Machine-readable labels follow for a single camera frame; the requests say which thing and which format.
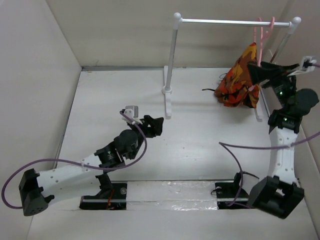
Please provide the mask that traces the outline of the orange camouflage trousers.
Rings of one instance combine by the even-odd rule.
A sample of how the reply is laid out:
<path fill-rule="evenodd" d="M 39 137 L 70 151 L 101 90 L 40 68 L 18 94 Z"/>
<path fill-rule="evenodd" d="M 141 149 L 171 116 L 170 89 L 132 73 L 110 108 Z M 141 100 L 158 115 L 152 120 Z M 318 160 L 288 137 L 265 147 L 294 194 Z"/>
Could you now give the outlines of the orange camouflage trousers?
<path fill-rule="evenodd" d="M 260 87 L 253 84 L 248 64 L 257 65 L 257 44 L 250 44 L 226 73 L 214 92 L 218 102 L 225 107 L 246 106 L 255 109 L 259 101 Z"/>

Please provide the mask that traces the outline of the pink plastic clothes hanger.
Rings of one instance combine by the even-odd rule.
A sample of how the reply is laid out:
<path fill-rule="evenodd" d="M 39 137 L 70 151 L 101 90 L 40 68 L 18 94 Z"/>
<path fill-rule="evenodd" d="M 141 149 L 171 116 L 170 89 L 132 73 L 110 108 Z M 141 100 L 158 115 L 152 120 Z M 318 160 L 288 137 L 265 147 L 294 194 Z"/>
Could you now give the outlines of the pink plastic clothes hanger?
<path fill-rule="evenodd" d="M 260 37 L 259 37 L 259 52 L 257 53 L 257 66 L 260 67 L 261 66 L 261 61 L 262 61 L 262 54 L 263 54 L 263 44 L 264 41 L 270 36 L 270 34 L 273 31 L 274 28 L 274 24 L 275 24 L 275 17 L 273 16 L 271 18 L 269 29 L 264 31 L 264 28 L 261 26 L 260 27 Z M 253 41 L 255 43 L 257 43 L 257 30 L 256 27 L 254 27 L 253 30 Z M 256 85 L 253 85 L 248 89 L 250 92 L 252 92 L 254 90 Z"/>

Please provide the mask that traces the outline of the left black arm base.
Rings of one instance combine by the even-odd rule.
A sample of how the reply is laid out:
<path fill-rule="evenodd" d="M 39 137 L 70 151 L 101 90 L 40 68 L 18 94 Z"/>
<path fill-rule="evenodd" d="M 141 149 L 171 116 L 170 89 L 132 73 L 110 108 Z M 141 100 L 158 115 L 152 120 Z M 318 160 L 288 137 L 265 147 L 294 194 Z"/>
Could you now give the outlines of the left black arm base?
<path fill-rule="evenodd" d="M 126 210 L 127 181 L 112 182 L 107 173 L 95 176 L 99 182 L 99 192 L 94 195 L 84 195 L 80 199 L 81 210 Z"/>

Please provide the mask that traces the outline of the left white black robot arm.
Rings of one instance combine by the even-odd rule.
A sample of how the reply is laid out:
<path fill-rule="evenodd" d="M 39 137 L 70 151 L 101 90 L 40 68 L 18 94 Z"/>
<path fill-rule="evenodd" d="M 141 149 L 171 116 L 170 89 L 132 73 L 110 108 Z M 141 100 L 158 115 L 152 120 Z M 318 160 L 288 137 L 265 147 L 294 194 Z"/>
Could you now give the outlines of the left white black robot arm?
<path fill-rule="evenodd" d="M 129 128 L 90 156 L 77 162 L 66 161 L 64 166 L 53 170 L 26 170 L 18 186 L 24 216 L 34 216 L 57 202 L 84 195 L 85 182 L 97 182 L 92 197 L 112 196 L 114 187 L 108 173 L 127 168 L 126 160 L 135 164 L 142 158 L 138 155 L 140 148 L 148 146 L 146 140 L 163 132 L 163 117 L 145 115 L 133 119 L 125 116 L 124 119 Z"/>

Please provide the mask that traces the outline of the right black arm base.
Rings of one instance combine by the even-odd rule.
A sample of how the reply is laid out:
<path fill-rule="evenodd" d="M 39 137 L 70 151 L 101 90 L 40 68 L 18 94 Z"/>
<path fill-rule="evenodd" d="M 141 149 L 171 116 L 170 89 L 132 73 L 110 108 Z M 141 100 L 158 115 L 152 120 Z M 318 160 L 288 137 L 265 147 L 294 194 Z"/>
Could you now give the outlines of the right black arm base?
<path fill-rule="evenodd" d="M 248 205 L 250 187 L 259 182 L 259 177 L 255 174 L 249 173 L 247 171 L 243 172 L 244 176 L 244 186 L 241 187 L 240 193 L 233 205 L 229 205 L 235 196 L 237 195 L 238 190 L 240 189 L 241 183 L 241 174 L 237 172 L 233 180 L 221 180 L 214 183 L 214 189 L 211 191 L 211 195 L 215 196 L 217 199 L 217 208 L 219 210 L 240 210 L 240 209 L 251 209 Z"/>

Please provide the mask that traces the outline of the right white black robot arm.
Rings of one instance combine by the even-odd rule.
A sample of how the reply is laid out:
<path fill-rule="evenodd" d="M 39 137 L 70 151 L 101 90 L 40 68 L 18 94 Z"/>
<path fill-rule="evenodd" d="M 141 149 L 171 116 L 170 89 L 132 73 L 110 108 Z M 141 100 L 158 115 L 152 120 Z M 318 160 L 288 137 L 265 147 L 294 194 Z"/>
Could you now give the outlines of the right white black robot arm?
<path fill-rule="evenodd" d="M 252 187 L 247 205 L 280 219 L 286 219 L 305 196 L 294 171 L 295 145 L 303 117 L 320 100 L 310 88 L 298 90 L 296 82 L 297 75 L 318 67 L 316 60 L 308 58 L 301 64 L 287 66 L 269 62 L 247 65 L 252 83 L 272 88 L 281 104 L 268 119 L 271 145 L 268 174 Z"/>

